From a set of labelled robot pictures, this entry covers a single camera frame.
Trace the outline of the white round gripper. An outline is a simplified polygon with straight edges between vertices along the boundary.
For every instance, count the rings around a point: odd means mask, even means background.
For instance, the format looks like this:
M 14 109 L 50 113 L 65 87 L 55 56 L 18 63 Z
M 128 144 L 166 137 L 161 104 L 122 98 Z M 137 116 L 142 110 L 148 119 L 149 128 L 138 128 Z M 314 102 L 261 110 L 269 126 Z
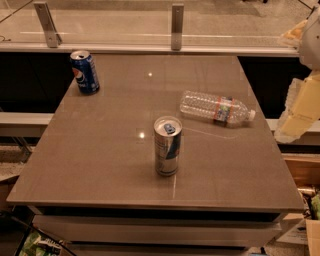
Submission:
M 312 70 L 320 69 L 320 7 L 307 21 L 303 20 L 281 34 L 278 43 L 298 48 L 300 62 Z M 320 118 L 320 72 L 312 71 L 304 80 L 294 78 L 289 86 L 285 110 L 274 137 L 277 142 L 291 143 L 299 139 Z

